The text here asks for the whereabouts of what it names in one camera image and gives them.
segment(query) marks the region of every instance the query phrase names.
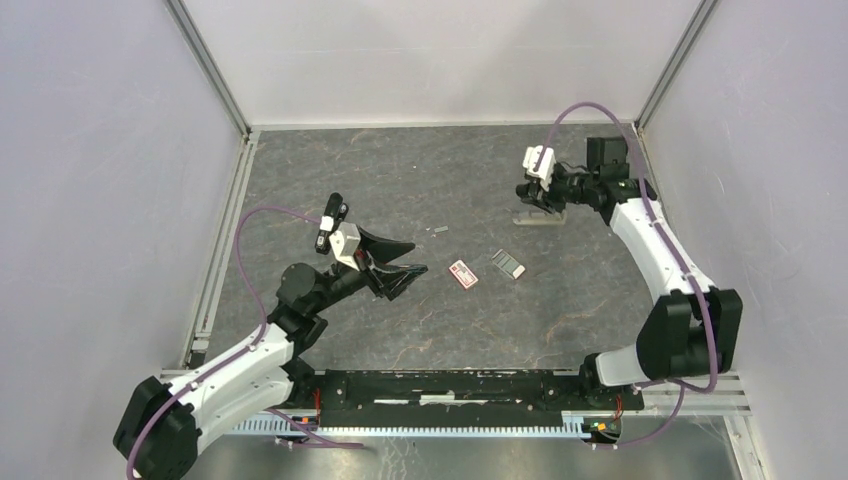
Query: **enclosure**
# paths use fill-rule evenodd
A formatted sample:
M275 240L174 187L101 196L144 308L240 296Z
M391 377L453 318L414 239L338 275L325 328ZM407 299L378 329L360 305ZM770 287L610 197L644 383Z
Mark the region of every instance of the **enclosure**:
M111 441L136 385L201 368L264 318L234 253L262 205L320 217L340 192L348 221L415 243L404 260L429 269L392 302L322 312L301 356L317 370L573 371L632 344L652 293L598 213L513 223L525 150L593 101L647 158L692 261L742 298L717 392L617 451L373 432L349 435L366 452L290 451L256 412L186 478L841 478L846 19L833 0L5 3L0 476L123 474ZM621 134L580 108L550 147L584 165L587 138ZM317 233L246 221L266 307L289 265L330 266ZM501 249L520 278L492 264ZM621 440L676 398L647 388Z

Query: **black plastic piece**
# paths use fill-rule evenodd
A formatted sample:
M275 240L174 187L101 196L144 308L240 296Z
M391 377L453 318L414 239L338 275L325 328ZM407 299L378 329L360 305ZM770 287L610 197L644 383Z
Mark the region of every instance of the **black plastic piece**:
M565 200L562 195L549 195L537 180L515 186L515 194L521 203L533 205L548 213L558 213L565 210Z
M735 290L715 288L705 297L716 340L718 371L724 373L733 362L742 300ZM698 320L694 326L693 317ZM658 298L636 338L636 352L642 371L651 380L709 374L706 329L695 295L676 290Z
M586 358L583 359L583 365L580 365L580 388L583 392L594 392L603 388L598 377L598 364L595 362L598 355L600 354L586 355Z
M374 262L366 273L374 294L392 301L400 296L416 278L427 273L427 266L388 265Z
M133 391L112 445L128 458L138 434L150 417L171 398L169 386L149 377ZM197 460L197 430L193 407L176 402L150 430L139 449L135 469L146 480L182 478Z
M330 235L339 227L339 223L343 222L347 216L348 206L344 203L344 199L338 192L330 194L327 199L327 206L324 207L324 216L333 219L333 227L331 230L318 230L318 237L315 239L315 251L321 255L330 253Z
M298 405L315 404L312 399L312 394L315 392L314 378L315 369L300 358L293 358L289 363L283 365L283 370L289 375L292 381L292 391L289 394L288 401Z
M595 211L601 214L601 218L604 219L604 223L607 225L609 225L612 220L612 214L615 211L616 205L625 203L632 198L639 198L642 196L641 190L639 189L639 180L637 179L603 182L601 188L603 188L607 200L599 208L595 208ZM647 191L649 199L657 199L657 193L647 180L645 181L645 190Z

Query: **aluminum frame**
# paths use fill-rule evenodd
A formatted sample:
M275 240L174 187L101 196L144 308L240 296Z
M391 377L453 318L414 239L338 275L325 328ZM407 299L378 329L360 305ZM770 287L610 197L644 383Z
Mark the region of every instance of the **aluminum frame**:
M710 16L718 3L719 0L701 0L701 3L698 4L698 7L695 9L695 13L692 15L692 19L689 20L689 25L687 25L686 30L683 31L683 36L680 37L680 40L677 42L677 46L674 47L674 51L671 53L668 63L666 63L663 72L660 74L660 78L657 80L656 85L654 85L654 89L651 91L651 94L648 95L648 100L645 102L645 106L642 107L641 113L639 113L639 116L636 118L635 124L640 130L648 125L651 118L654 116L654 113L656 113L660 102L672 82L674 82L675 77L677 77L680 67L683 66L683 62L685 62L686 58L689 56L689 52L692 50L692 45L694 45L695 41L701 35L704 25L710 19Z
M227 191L227 203L221 215L218 235L215 238L215 245L206 271L206 280L194 309L194 326L181 365L184 368L189 365L192 355L205 354L209 347L209 337L212 334L212 326L215 324L215 314L218 312L218 300L221 298L221 289L224 287L224 277L232 254L236 225L238 224L241 207L244 204L250 171L253 168L253 157L256 154L261 133L250 134L235 166L233 178Z
M168 7L168 11L171 12L174 23L177 24L182 32L186 43L191 49L191 53L194 54L194 58L197 59L197 63L209 80L209 84L212 85L212 89L215 90L215 94L221 100L224 109L227 111L227 115L230 117L230 121L233 122L233 125L242 135L250 135L250 124L245 119L244 114L242 114L233 93L230 91L227 82L218 69L218 65L212 58L212 54L209 53L209 47L203 41L203 37L200 35L200 31L198 31L194 20L192 20L185 3L183 0L165 0L165 5Z

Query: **cable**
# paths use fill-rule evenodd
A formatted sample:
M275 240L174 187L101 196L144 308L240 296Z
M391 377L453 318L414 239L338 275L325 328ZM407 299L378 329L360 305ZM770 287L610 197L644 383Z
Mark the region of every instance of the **cable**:
M624 403L621 401L621 394L618 394L615 396L615 415L612 417L612 423L617 422L622 414L624 414Z
M680 250L678 250L674 242L671 241L671 237L669 237L668 233L665 231L665 228L663 228L663 225L657 221L657 214L656 212L654 212L654 209L651 206L651 199L648 198L648 189L645 184L645 174L648 171L648 162L642 155L642 149L638 148L638 145L635 145L633 140L630 139L627 130L624 128L624 125L621 124L621 122L618 120L615 114L612 113L612 111L610 111L607 107L595 102L578 102L563 110L563 112L560 113L559 116L556 118L553 125L551 125L551 129L548 131L548 137L547 139L545 139L545 143L542 146L542 151L539 152L539 158L536 160L536 164L533 166L533 171L539 171L539 167L542 164L542 159L544 158L545 152L550 147L551 142L553 141L554 136L557 133L559 124L562 123L562 120L571 112L583 107L591 107L595 110L602 112L612 121L613 124L615 124L616 128L621 133L621 136L624 137L624 141L627 144L627 151L631 154L631 157L636 160L634 162L634 166L636 167L636 173L639 179L639 193L642 197L642 204L645 206L645 211L648 214L648 219L651 221L651 224L654 226L654 229L657 231L657 234L662 239L669 253L671 253L671 256L674 257L674 261L677 263L677 266L683 272L683 275L686 277L689 282L689 285L692 287L692 290L695 294L695 298L698 301L698 307L701 309L701 315L703 316L704 320L704 330L707 336L707 355L709 357L710 363L710 380L709 383L707 383L707 386L699 387L697 385L685 382L681 379L670 380L672 383L680 386L680 396L677 399L677 406L675 406L674 410L671 412L671 415L666 419L662 426L660 426L660 428L658 428L650 435L616 445L616 448L621 448L625 446L638 445L644 441L653 439L660 433L664 432L671 424L672 420L674 420L674 418L677 417L677 414L680 412L680 407L683 405L683 397L685 395L686 388L698 393L712 393L712 391L715 390L716 384L718 383L718 354L716 352L715 338L713 337L713 322L712 318L710 318L710 311L707 307L707 299L706 297L704 297L704 292L701 291L701 287L700 285L698 285L698 281L695 279L692 270L689 268L689 264L683 258L683 254L680 253ZM645 386L655 385L657 383L662 382L646 382L643 384L637 384L637 387L644 388Z
M672 411L671 411L671 415L669 415L669 416L665 419L665 421L663 422L663 424L662 424L662 425L660 425L660 428L658 428L658 429L654 430L653 432L651 432L651 433L650 433L650 434L648 434L648 435L645 435L644 437L637 438L637 439L635 439L635 440L629 440L629 441L626 441L626 442L624 442L624 443L618 443L618 444L615 444L615 445L606 445L606 444L601 444L601 443L593 443L593 444L592 444L592 449L593 449L593 450L596 450L596 449L600 449L600 450L618 450L619 448L624 448L624 447L634 447L634 446L636 446L636 445L639 445L640 443L649 442L649 441L651 441L651 440L653 440L653 439L657 438L657 437L658 437L658 436L660 436L663 432L665 432L666 430L668 430L668 427L671 425L671 422L673 422L673 421L674 421L674 419L675 419L675 418L677 418L677 414L678 414L678 413L680 413L680 408L683 406L683 396L684 396L684 394L685 394L685 393L686 393L686 389L685 389L685 388L683 388L683 386L681 386L681 387L680 387L680 395L678 395L678 396L677 396L677 404L674 406L674 410L672 410Z
M248 280L248 278L247 278L247 273L245 273L245 271L244 271L244 265L242 265L242 261L241 261L241 246L240 246L241 229L244 227L245 222L247 222L247 219L252 217L256 213L263 212L263 211L276 211L276 212L287 213L287 214L295 216L297 218L306 220L307 222L311 222L311 223L315 223L315 224L320 223L320 221L316 218L307 217L306 215L300 214L300 213L295 212L294 210L291 210L291 209L286 208L286 207L277 207L277 206L273 206L273 205L264 206L264 207L256 207L253 210L250 210L249 212L242 215L242 217L239 219L238 225L236 226L235 241L234 241L234 244L233 244L233 248L236 251L236 266L238 266L239 274L241 275L242 280L244 280L244 284L247 285L247 289L250 291L250 294L253 296L253 299L256 301L256 304L259 306L259 313L260 313L259 333L256 335L256 338L254 338L253 341L250 342L250 344L248 346L246 346L246 347L242 348L241 350L235 352L234 354L232 354L228 358L225 358L224 360L222 360L217 365L211 367L209 370L202 373L200 376L198 376L196 379L194 379L193 382L187 384L182 389L178 390L177 393L173 394L171 396L171 398L169 398L164 404L162 404L161 407L159 407L158 410L156 410L156 412L150 417L150 420L148 420L147 423L144 425L144 428L141 429L141 432L139 432L138 437L136 437L135 443L133 443L133 447L130 450L130 454L127 455L127 469L126 469L127 480L134 480L135 479L135 475L133 473L133 470L135 469L135 462L136 462L136 460L138 460L138 452L139 452L139 450L141 450L142 443L144 443L144 440L150 434L150 430L152 430L153 426L156 425L156 422L158 422L159 419L162 418L162 415L164 415L165 412L168 411L168 409L170 409L175 403L177 403L177 401L180 398L185 396L188 392L192 391L193 389L196 389L207 378L214 375L216 372L220 371L222 368L226 367L227 365L230 365L234 361L241 358L244 354L248 353L250 351L251 347L255 347L256 345L258 345L259 342L261 342L262 339L265 337L265 332L268 329L268 318L267 318L268 314L265 312L265 305L262 304L262 298L256 292L256 289L253 288L253 285L251 285L250 280Z
M273 408L269 408L269 409L267 409L267 410L265 410L265 411L266 411L266 412L268 412L268 413L272 413L272 414L274 414L274 415L276 415L276 416L278 416L278 417L282 418L282 419L283 419L283 420L285 420L285 421L286 421L289 425L291 425L291 426L292 426L292 427L294 427L295 429L299 430L301 433L303 433L304 435L306 435L306 436L307 436L307 437L309 437L310 439L315 440L316 442L320 442L320 443L292 443L292 446L293 446L293 447L304 447L304 448L343 448L343 449L347 449L347 450L357 450L357 449L360 449L360 448L365 448L365 445L363 445L363 444L361 444L361 443L339 443L339 442L334 442L334 441L332 441L332 440L329 440L329 439L327 439L327 438L325 438L325 437L318 436L318 435L316 435L316 434L314 434L314 433L310 432L310 431L309 431L309 429L307 429L307 428L303 427L302 425L300 425L299 423L295 422L295 421L294 421L291 417L289 417L288 415L286 415L285 413L283 413L283 412L281 412L281 411L279 411L279 410L275 410L275 409L273 409Z

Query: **metal base plate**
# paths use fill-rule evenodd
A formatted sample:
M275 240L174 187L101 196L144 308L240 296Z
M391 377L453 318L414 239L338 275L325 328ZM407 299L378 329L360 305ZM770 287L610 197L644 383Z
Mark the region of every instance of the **metal base plate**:
M568 214L545 212L520 212L512 219L512 223L524 227L561 226L565 225Z

